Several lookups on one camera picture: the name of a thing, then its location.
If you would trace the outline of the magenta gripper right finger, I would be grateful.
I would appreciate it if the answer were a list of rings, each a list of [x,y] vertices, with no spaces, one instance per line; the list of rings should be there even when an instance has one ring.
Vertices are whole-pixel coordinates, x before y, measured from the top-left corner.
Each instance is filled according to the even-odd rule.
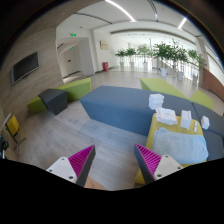
[[[160,180],[182,169],[182,166],[169,155],[158,153],[136,144],[134,149],[145,184]]]

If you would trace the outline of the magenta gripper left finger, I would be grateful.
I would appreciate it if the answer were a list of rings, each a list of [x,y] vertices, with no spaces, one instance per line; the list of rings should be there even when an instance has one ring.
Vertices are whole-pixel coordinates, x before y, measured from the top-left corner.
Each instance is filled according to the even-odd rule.
[[[60,157],[47,171],[83,187],[86,183],[95,155],[95,146],[91,145],[69,158]]]

